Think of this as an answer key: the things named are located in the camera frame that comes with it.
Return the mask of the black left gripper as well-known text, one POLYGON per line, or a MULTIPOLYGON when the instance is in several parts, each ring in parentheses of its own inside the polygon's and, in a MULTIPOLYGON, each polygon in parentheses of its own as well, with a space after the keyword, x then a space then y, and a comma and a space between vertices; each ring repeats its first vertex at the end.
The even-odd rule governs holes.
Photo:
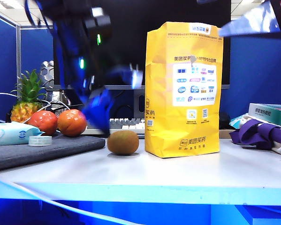
MULTIPOLYGON (((110 90, 95 84, 98 74, 93 56, 94 42, 83 22, 54 22, 54 54, 62 89, 71 87, 86 106, 82 110, 87 121, 104 135, 110 136, 109 112, 114 104, 110 90)), ((107 79, 121 79, 132 89, 142 86, 144 72, 138 68, 115 66, 106 73, 107 79)))

